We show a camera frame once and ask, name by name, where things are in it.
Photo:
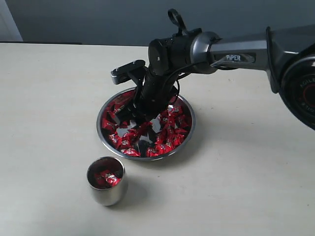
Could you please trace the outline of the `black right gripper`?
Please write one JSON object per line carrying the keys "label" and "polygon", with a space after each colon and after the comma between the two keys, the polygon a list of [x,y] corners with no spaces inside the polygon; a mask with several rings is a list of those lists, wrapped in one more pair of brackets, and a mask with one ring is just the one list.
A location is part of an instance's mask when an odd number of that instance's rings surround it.
{"label": "black right gripper", "polygon": [[[173,88],[176,80],[193,72],[190,59],[192,36],[173,36],[155,39],[148,47],[149,67],[144,77],[144,85],[134,98],[133,118],[137,128],[152,127],[151,119],[166,108],[171,98],[178,93]],[[130,120],[126,111],[108,111],[118,125]]]}

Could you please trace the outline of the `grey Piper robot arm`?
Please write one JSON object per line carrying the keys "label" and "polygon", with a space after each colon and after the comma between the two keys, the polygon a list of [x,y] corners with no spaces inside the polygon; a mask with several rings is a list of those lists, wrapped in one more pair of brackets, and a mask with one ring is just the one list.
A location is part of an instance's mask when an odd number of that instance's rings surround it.
{"label": "grey Piper robot arm", "polygon": [[136,60],[114,69],[113,82],[132,80],[134,97],[113,114],[116,123],[149,121],[179,94],[175,83],[190,74],[217,70],[265,71],[273,93],[309,128],[315,126],[315,28],[313,25],[221,39],[195,29],[155,39],[149,62]]}

